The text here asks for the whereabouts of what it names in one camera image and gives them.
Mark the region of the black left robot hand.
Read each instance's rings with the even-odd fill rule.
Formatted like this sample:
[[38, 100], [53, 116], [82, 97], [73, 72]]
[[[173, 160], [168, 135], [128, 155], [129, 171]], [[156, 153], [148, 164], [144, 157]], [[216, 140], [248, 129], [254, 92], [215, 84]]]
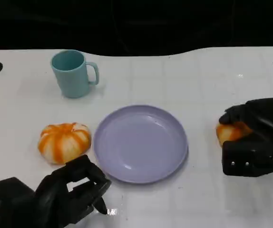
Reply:
[[47, 175], [34, 195], [34, 227], [64, 228], [95, 209], [107, 214], [103, 195], [111, 185], [103, 171], [82, 155]]

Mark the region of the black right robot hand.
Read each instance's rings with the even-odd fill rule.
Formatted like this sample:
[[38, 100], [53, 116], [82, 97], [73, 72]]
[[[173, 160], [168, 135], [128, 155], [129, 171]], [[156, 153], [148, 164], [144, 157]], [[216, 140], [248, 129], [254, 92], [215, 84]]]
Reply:
[[244, 123], [266, 140], [273, 142], [273, 98], [262, 98], [234, 105], [219, 118], [221, 124]]

